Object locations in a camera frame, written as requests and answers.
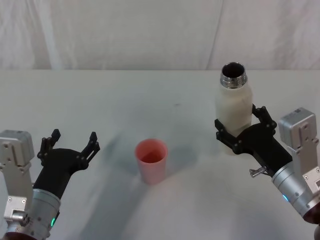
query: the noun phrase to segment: white backdrop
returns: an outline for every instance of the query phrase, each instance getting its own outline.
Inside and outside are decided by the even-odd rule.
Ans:
[[[0,0],[1,69],[320,69],[318,0]]]

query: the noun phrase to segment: blue led light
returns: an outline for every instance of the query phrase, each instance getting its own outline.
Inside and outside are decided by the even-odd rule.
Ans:
[[[283,196],[283,198],[284,198],[287,202],[289,202],[289,199],[286,197],[286,195],[283,195],[283,194],[282,194],[282,196]]]

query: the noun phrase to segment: white bottle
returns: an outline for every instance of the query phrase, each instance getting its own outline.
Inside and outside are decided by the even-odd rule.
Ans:
[[[237,137],[251,125],[253,94],[245,68],[238,62],[226,64],[215,91],[216,118]]]

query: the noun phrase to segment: white curtain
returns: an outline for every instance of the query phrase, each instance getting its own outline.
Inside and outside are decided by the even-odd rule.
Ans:
[[[320,69],[319,0],[0,0],[0,69]]]

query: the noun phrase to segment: green led light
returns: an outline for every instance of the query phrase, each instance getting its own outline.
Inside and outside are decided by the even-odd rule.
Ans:
[[[52,219],[52,221],[51,221],[51,227],[53,227],[53,226],[54,226],[55,221],[56,221],[56,219],[55,219],[55,218],[53,218],[53,219]]]

